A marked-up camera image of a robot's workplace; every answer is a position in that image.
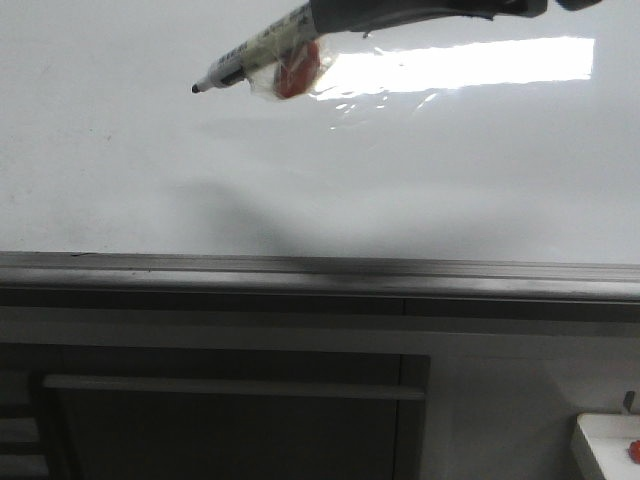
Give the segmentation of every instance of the whiteboard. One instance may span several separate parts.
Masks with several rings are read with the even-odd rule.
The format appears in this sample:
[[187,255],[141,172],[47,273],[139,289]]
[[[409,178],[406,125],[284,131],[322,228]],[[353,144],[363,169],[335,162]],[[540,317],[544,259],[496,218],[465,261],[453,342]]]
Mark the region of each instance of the whiteboard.
[[322,93],[191,94],[298,3],[0,0],[0,250],[640,263],[636,0],[339,34]]

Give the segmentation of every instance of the metal ledge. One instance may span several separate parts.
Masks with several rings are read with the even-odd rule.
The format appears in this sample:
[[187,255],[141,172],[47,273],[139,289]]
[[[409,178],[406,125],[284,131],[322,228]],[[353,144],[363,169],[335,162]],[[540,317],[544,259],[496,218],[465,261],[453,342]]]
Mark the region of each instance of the metal ledge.
[[0,252],[0,289],[640,302],[640,266]]

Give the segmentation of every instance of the plastic wrap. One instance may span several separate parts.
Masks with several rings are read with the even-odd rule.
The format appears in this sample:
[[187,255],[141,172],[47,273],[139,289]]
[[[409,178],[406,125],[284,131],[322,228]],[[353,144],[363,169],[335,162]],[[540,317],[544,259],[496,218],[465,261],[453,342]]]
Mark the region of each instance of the plastic wrap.
[[287,100],[309,93],[334,61],[327,42],[317,39],[295,44],[284,55],[273,53],[266,67],[250,72],[251,91],[263,98]]

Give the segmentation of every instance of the red item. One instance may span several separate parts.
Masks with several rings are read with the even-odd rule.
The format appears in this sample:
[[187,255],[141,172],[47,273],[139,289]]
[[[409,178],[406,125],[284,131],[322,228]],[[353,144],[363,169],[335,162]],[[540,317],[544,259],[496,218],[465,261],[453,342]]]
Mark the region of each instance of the red item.
[[305,93],[320,71],[320,48],[316,42],[305,43],[288,53],[280,62],[273,79],[273,90],[279,98]]
[[634,462],[640,463],[640,440],[636,440],[629,446],[629,456]]

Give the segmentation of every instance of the white shelf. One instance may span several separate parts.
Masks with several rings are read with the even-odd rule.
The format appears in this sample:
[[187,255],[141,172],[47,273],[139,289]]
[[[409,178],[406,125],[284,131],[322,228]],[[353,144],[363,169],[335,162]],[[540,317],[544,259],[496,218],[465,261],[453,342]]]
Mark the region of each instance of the white shelf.
[[586,480],[638,480],[640,465],[628,453],[635,440],[640,440],[640,416],[583,414],[572,448]]

